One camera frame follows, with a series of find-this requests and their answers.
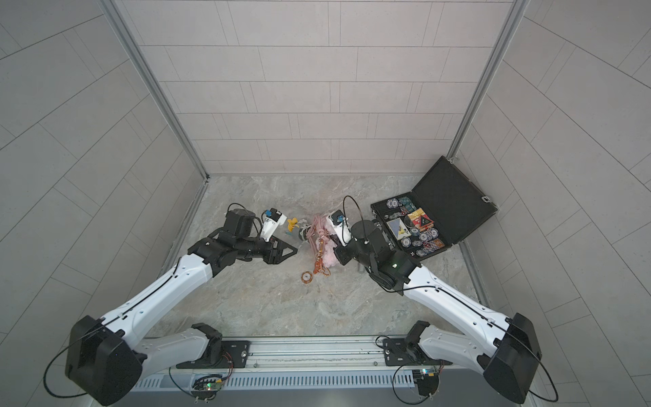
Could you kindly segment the yellow duck keychain charm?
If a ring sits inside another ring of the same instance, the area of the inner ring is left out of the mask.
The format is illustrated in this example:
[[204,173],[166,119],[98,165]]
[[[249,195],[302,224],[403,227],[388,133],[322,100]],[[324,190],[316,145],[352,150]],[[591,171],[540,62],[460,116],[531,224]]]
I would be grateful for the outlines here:
[[305,219],[299,220],[298,218],[288,219],[288,236],[294,240],[305,242],[308,240],[308,234],[312,225]]

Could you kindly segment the orange colourful keychain decoration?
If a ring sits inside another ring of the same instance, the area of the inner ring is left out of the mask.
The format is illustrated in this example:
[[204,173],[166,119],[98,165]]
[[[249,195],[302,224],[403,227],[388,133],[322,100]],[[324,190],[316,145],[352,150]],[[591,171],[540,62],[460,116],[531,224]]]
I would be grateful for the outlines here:
[[322,274],[323,276],[330,276],[331,272],[324,263],[324,256],[326,255],[330,237],[325,232],[320,232],[316,226],[311,227],[310,230],[310,243],[315,256],[315,264],[312,274]]

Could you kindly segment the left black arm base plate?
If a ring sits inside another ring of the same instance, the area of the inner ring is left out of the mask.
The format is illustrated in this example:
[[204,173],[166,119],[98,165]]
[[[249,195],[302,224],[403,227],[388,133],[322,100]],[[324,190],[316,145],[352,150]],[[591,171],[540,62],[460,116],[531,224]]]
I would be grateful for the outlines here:
[[221,340],[218,344],[209,344],[198,360],[178,364],[176,369],[243,369],[247,365],[250,345],[250,341]]

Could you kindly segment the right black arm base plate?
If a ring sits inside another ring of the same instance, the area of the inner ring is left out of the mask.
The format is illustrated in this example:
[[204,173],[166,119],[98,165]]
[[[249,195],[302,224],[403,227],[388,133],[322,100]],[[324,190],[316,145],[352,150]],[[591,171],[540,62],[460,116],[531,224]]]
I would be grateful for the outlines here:
[[452,366],[452,362],[432,359],[415,344],[408,344],[404,338],[379,336],[376,346],[382,349],[386,366]]

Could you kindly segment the pink quilted bag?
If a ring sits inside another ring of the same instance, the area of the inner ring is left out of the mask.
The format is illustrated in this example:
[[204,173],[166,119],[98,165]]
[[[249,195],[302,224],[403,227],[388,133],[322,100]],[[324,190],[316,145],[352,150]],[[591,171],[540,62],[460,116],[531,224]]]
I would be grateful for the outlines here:
[[335,255],[337,243],[332,238],[334,230],[328,225],[325,215],[316,215],[306,237],[315,256],[314,274],[330,275],[330,268],[339,266]]

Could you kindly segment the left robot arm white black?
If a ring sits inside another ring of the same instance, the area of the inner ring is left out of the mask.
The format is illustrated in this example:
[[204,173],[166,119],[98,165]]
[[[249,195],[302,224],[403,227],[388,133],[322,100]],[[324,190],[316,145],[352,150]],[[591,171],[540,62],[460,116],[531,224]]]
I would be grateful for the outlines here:
[[103,317],[87,315],[71,328],[64,374],[100,405],[124,398],[146,376],[183,363],[217,367],[227,361],[222,335],[198,323],[147,341],[150,329],[195,289],[237,261],[260,258],[279,265],[298,250],[264,226],[253,233],[255,213],[230,210],[225,224],[199,240],[176,264],[139,294]]

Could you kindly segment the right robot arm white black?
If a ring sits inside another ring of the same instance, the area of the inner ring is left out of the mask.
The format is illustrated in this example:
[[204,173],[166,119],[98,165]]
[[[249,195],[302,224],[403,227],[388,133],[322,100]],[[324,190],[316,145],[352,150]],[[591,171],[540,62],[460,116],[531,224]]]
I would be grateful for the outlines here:
[[427,322],[413,325],[405,349],[416,364],[449,362],[481,374],[488,385],[518,405],[530,395],[542,350],[532,322],[477,303],[439,279],[422,263],[393,249],[382,230],[370,220],[349,226],[344,215],[327,217],[336,236],[337,260],[364,266],[369,277],[388,293],[424,305],[461,331],[460,337]]

